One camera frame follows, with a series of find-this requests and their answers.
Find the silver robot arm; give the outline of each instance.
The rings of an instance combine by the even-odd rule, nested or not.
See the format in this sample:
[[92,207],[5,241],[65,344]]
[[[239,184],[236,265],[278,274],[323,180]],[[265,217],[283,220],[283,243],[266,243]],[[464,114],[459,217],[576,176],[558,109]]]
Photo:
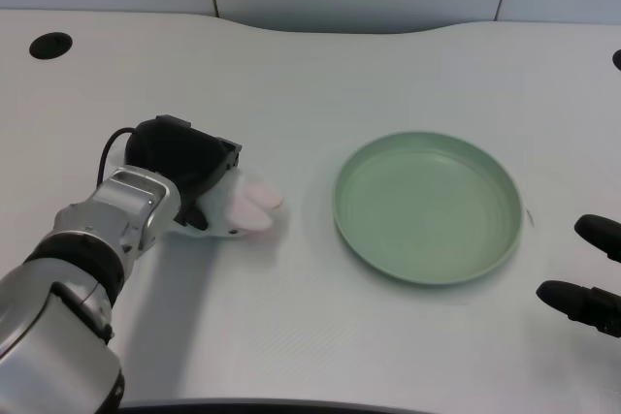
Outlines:
[[124,392],[112,306],[180,210],[169,179],[123,166],[0,281],[0,413],[115,412]]

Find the plate rim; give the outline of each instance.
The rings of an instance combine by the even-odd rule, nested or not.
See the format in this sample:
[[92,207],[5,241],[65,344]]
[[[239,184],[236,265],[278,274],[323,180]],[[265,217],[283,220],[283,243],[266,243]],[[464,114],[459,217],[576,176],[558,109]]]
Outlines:
[[[519,222],[518,222],[518,227],[517,227],[517,230],[515,232],[515,235],[513,237],[513,240],[511,242],[511,244],[508,246],[508,248],[505,250],[505,252],[493,264],[491,264],[490,266],[486,267],[485,269],[483,269],[481,271],[477,271],[476,273],[473,273],[473,274],[470,274],[470,275],[468,275],[466,277],[462,277],[462,278],[458,278],[458,279],[440,280],[440,281],[415,280],[415,279],[410,279],[410,278],[405,278],[405,277],[399,276],[396,273],[393,273],[391,271],[387,271],[387,270],[383,269],[382,267],[378,266],[377,264],[374,264],[369,259],[367,259],[364,255],[362,255],[360,252],[358,252],[358,250],[356,250],[356,248],[354,247],[352,242],[349,239],[347,239],[347,236],[345,235],[343,226],[341,225],[341,222],[339,221],[339,216],[337,215],[337,188],[338,188],[339,182],[341,181],[341,178],[343,176],[343,171],[344,171],[345,167],[351,161],[351,159],[353,159],[358,153],[360,153],[361,151],[366,149],[368,146],[370,146],[370,145],[372,145],[374,143],[378,143],[379,141],[382,141],[382,140],[385,140],[385,139],[388,139],[388,138],[394,138],[394,137],[402,136],[402,135],[431,135],[431,136],[440,136],[442,138],[447,138],[447,139],[450,139],[450,140],[453,140],[453,141],[457,141],[459,143],[467,144],[467,145],[473,147],[474,149],[478,150],[479,152],[487,155],[489,158],[491,158],[501,168],[501,170],[505,173],[505,175],[507,176],[507,178],[511,182],[511,186],[513,187],[513,190],[515,191],[515,194],[517,195],[517,203],[519,205]],[[373,140],[371,140],[371,141],[361,145],[353,153],[351,153],[349,155],[349,157],[347,157],[345,159],[345,161],[341,165],[341,168],[339,169],[339,173],[337,175],[336,181],[334,182],[334,186],[332,188],[332,217],[334,219],[335,224],[337,225],[337,229],[339,230],[340,236],[345,241],[347,246],[349,248],[351,248],[351,250],[353,252],[355,252],[355,254],[360,259],[365,261],[365,263],[369,264],[374,269],[376,269],[378,271],[381,271],[382,273],[385,273],[385,274],[387,274],[389,276],[392,276],[393,278],[397,278],[399,280],[405,281],[407,283],[414,283],[414,284],[417,284],[417,285],[429,285],[429,286],[444,286],[444,285],[455,285],[455,284],[459,284],[459,283],[465,283],[467,281],[471,281],[471,280],[474,280],[476,278],[479,278],[479,277],[481,277],[481,276],[483,276],[483,275],[485,275],[487,273],[490,273],[494,269],[500,267],[502,264],[504,264],[513,255],[513,253],[517,249],[517,246],[519,245],[519,242],[520,242],[521,237],[522,237],[522,230],[524,228],[524,202],[522,200],[522,195],[520,193],[520,190],[517,188],[517,183],[515,182],[515,179],[511,175],[510,171],[507,170],[507,167],[505,167],[505,165],[501,164],[496,159],[496,157],[493,157],[490,153],[488,153],[487,151],[481,149],[478,145],[470,143],[470,142],[468,142],[466,140],[463,140],[461,138],[456,138],[454,136],[446,135],[444,133],[439,133],[439,132],[435,132],[435,131],[398,131],[398,132],[395,132],[395,133],[390,133],[390,134],[387,134],[387,135],[384,135],[384,136],[380,136],[378,138],[375,138],[375,139],[373,139]]]

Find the black cable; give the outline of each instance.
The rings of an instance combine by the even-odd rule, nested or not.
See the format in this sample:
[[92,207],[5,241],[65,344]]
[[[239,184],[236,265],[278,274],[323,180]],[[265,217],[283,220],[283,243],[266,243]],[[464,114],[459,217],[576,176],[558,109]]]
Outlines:
[[108,152],[110,152],[110,148],[113,146],[116,138],[118,138],[120,135],[124,135],[125,133],[131,133],[132,135],[138,136],[144,146],[147,159],[150,158],[148,153],[148,146],[143,139],[143,135],[138,133],[134,128],[121,128],[120,130],[116,130],[113,135],[110,136],[106,145],[104,145],[104,150],[101,153],[101,159],[99,159],[99,171],[97,172],[97,186],[99,186],[104,181],[104,169],[106,168],[106,160],[108,159]]

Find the white table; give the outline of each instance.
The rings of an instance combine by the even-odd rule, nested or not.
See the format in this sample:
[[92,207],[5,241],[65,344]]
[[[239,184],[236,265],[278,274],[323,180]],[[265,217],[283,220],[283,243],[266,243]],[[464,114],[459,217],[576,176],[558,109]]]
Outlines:
[[[74,39],[60,58],[36,37]],[[111,343],[129,402],[303,398],[437,413],[609,413],[621,342],[541,303],[545,279],[621,292],[621,266],[573,232],[621,219],[621,27],[480,23],[395,35],[264,31],[205,16],[0,13],[0,272],[94,188],[115,129],[170,113],[237,143],[287,199],[274,238],[170,236],[135,268]],[[531,212],[516,256],[421,288],[339,239],[343,160],[387,133],[464,138]],[[121,162],[122,144],[112,154]]]

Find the green plate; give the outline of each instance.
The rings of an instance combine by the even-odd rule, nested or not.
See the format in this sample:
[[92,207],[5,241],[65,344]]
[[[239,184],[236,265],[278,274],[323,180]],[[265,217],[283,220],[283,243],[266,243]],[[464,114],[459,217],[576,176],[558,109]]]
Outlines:
[[514,251],[522,203],[505,169],[464,141],[400,133],[345,162],[334,217],[345,241],[373,267],[421,284],[481,276]]

